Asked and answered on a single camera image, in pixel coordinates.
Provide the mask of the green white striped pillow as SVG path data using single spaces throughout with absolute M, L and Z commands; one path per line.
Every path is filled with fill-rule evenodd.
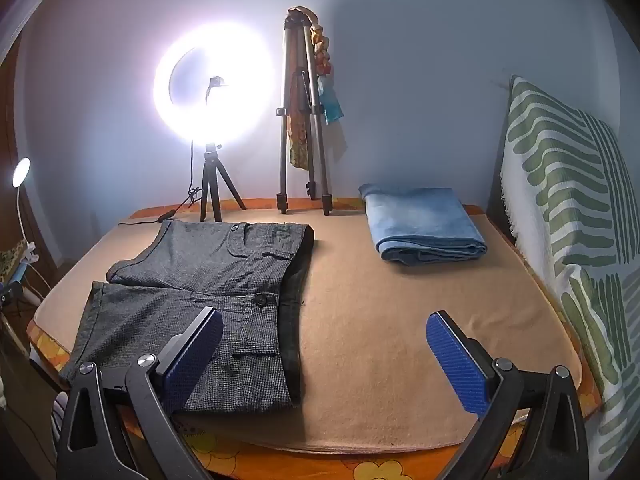
M 600 393 L 590 476 L 608 478 L 639 433 L 639 208 L 623 153 L 606 122 L 515 76 L 500 179 L 516 246 Z

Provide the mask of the small black tripod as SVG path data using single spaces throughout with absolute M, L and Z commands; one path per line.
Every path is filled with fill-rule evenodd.
M 224 184 L 227 185 L 235 203 L 241 210 L 245 210 L 246 206 L 240 196 L 240 193 L 233 184 L 228 171 L 218 155 L 218 146 L 215 144 L 206 144 L 204 151 L 204 165 L 202 172 L 202 194 L 200 206 L 200 221 L 204 222 L 207 218 L 207 207 L 212 206 L 214 220 L 222 221 L 221 204 L 218 188 L 218 177 L 222 177 Z

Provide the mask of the blue chair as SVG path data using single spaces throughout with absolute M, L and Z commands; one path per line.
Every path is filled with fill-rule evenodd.
M 27 263 L 22 261 L 13 275 L 5 282 L 1 284 L 0 300 L 1 307 L 4 308 L 12 302 L 17 302 L 25 299 L 25 289 L 22 284 L 27 269 Z

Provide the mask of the tall grey tripod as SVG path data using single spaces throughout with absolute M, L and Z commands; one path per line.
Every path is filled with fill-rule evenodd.
M 294 81 L 298 83 L 298 90 L 291 92 L 292 77 L 286 68 L 288 40 L 296 35 L 300 36 L 304 46 L 299 49 L 298 66 L 302 73 Z M 283 24 L 284 40 L 284 86 L 282 106 L 277 109 L 277 116 L 281 118 L 280 133 L 280 167 L 279 167 L 279 192 L 277 192 L 277 208 L 286 214 L 288 212 L 288 166 L 290 162 L 290 142 L 286 134 L 286 118 L 288 118 L 288 106 L 291 104 L 291 96 L 302 98 L 300 109 L 304 114 L 307 125 L 310 127 L 308 140 L 309 169 L 306 190 L 311 200 L 318 200 L 324 214 L 330 214 L 333 210 L 333 197 L 329 190 L 329 176 L 326 171 L 326 152 L 324 151 L 323 121 L 324 107 L 319 99 L 316 63 L 314 62 L 314 48 L 310 40 L 310 21 L 300 12 L 288 12 Z

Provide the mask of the grey checked shorts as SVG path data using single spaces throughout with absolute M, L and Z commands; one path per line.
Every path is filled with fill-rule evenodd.
M 306 224 L 164 222 L 140 255 L 93 283 L 62 378 L 85 362 L 118 370 L 160 353 L 212 308 L 221 342 L 184 410 L 292 408 L 302 400 L 299 308 L 313 249 Z

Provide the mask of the colourful hanging fabric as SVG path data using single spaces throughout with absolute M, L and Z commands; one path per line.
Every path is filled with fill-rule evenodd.
M 323 27 L 320 25 L 318 16 L 314 14 L 306 6 L 293 6 L 288 12 L 300 12 L 310 21 L 310 40 L 314 48 L 314 62 L 316 63 L 317 82 L 319 90 L 319 99 L 324 107 L 324 120 L 326 124 L 332 124 L 340 120 L 344 114 L 341 109 L 340 102 L 333 87 L 332 64 L 329 55 L 329 38 L 323 33 Z M 288 51 L 288 60 L 286 68 L 292 77 L 290 90 L 294 92 L 298 90 L 298 83 L 294 79 L 302 73 L 302 68 L 298 66 L 299 49 L 304 44 L 299 41 L 300 36 L 292 37 L 286 45 L 290 48 Z M 288 106 L 288 118 L 286 118 L 286 134 L 288 142 L 290 142 L 290 162 L 295 168 L 309 169 L 309 149 L 310 141 L 308 134 L 310 127 L 304 118 L 304 114 L 300 107 L 302 106 L 302 98 L 294 98 L 291 96 L 291 104 Z

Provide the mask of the folded light blue jeans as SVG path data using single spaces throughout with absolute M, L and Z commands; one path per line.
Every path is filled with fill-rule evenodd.
M 476 260 L 487 245 L 450 188 L 361 185 L 375 250 L 404 266 Z

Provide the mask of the leopard print cushion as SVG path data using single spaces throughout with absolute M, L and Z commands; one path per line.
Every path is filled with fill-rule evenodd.
M 27 243 L 20 240 L 12 249 L 0 252 L 0 283 L 8 284 L 20 265 Z

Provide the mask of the white clip desk lamp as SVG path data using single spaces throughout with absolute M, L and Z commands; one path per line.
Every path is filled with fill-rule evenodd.
M 17 163 L 14 168 L 13 176 L 12 176 L 12 186 L 16 191 L 16 214 L 18 226 L 21 230 L 22 239 L 25 242 L 25 250 L 23 254 L 23 260 L 27 264 L 34 264 L 39 260 L 39 256 L 36 254 L 36 244 L 34 242 L 30 242 L 27 238 L 24 221 L 22 218 L 22 210 L 21 210 L 21 189 L 22 185 L 25 182 L 30 170 L 30 159 L 28 157 L 23 157 Z

